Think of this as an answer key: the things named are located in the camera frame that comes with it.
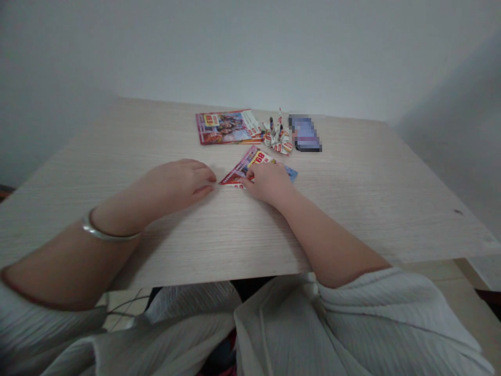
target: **white knit sleeve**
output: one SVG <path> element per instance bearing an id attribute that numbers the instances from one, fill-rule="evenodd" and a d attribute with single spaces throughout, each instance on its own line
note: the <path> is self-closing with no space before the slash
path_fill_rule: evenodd
<path id="1" fill-rule="evenodd" d="M 55 311 L 0 282 L 0 374 L 40 374 L 76 339 L 104 333 L 106 307 Z"/>
<path id="2" fill-rule="evenodd" d="M 442 293 L 420 274 L 390 268 L 319 291 L 333 336 L 373 375 L 494 374 Z"/>

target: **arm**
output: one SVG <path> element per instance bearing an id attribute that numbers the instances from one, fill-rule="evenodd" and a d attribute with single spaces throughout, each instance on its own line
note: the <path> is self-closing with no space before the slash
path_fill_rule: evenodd
<path id="1" fill-rule="evenodd" d="M 252 165 L 247 177 L 249 192 L 282 213 L 303 246 L 320 282 L 327 335 L 337 353 L 356 360 L 352 373 L 494 373 L 430 280 L 390 268 L 299 194 L 283 166 Z"/>
<path id="2" fill-rule="evenodd" d="M 126 236 L 202 200 L 216 176 L 202 162 L 183 159 L 155 167 L 92 212 L 102 232 Z M 125 265 L 139 238 L 106 242 L 82 230 L 81 222 L 3 270 L 5 284 L 26 298 L 66 311 L 91 309 Z"/>
<path id="3" fill-rule="evenodd" d="M 326 287 L 343 286 L 390 264 L 301 195 L 281 163 L 253 164 L 242 183 L 287 220 L 318 278 Z"/>

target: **finger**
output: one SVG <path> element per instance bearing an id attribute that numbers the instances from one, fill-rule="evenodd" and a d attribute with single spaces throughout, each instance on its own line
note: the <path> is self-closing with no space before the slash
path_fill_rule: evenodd
<path id="1" fill-rule="evenodd" d="M 254 182 L 250 181 L 247 178 L 242 178 L 240 179 L 240 182 L 243 184 L 243 186 L 252 194 L 254 192 Z"/>
<path id="2" fill-rule="evenodd" d="M 191 163 L 191 162 L 199 162 L 196 159 L 183 158 L 178 161 L 179 163 Z"/>
<path id="3" fill-rule="evenodd" d="M 245 174 L 245 177 L 250 179 L 254 176 L 254 169 L 256 168 L 256 165 L 255 164 L 252 164 L 248 170 L 247 170 L 247 173 Z"/>
<path id="4" fill-rule="evenodd" d="M 184 165 L 186 167 L 192 168 L 194 170 L 198 170 L 198 169 L 205 168 L 205 167 L 209 168 L 209 166 L 207 166 L 205 163 L 200 162 L 200 161 L 193 161 L 193 162 L 185 163 Z"/>
<path id="5" fill-rule="evenodd" d="M 217 180 L 214 171 L 207 166 L 205 168 L 195 170 L 195 176 L 198 183 L 202 183 L 205 180 L 215 183 Z"/>
<path id="6" fill-rule="evenodd" d="M 199 202 L 207 197 L 212 191 L 214 187 L 212 185 L 205 185 L 203 187 L 198 188 L 193 192 L 193 203 Z"/>
<path id="7" fill-rule="evenodd" d="M 285 170 L 285 165 L 282 162 L 277 162 L 277 164 L 281 166 L 283 170 Z"/>

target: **white sweater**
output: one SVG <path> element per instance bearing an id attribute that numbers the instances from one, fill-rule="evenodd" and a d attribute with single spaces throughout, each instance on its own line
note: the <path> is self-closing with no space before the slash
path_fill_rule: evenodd
<path id="1" fill-rule="evenodd" d="M 1 374 L 195 375 L 235 327 L 239 375 L 494 374 L 433 283 L 398 268 L 338 289 L 277 277 L 244 304 L 228 282 L 164 288 L 113 333 L 106 307 L 53 311 L 5 286 L 0 302 Z"/>

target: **blurred object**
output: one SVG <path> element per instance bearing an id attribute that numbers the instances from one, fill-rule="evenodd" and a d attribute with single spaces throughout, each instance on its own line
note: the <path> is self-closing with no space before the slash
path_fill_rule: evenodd
<path id="1" fill-rule="evenodd" d="M 322 151 L 322 144 L 311 117 L 290 114 L 289 129 L 292 134 L 292 142 L 297 150 Z"/>
<path id="2" fill-rule="evenodd" d="M 0 203 L 3 202 L 8 196 L 12 195 L 16 189 L 0 184 Z"/>

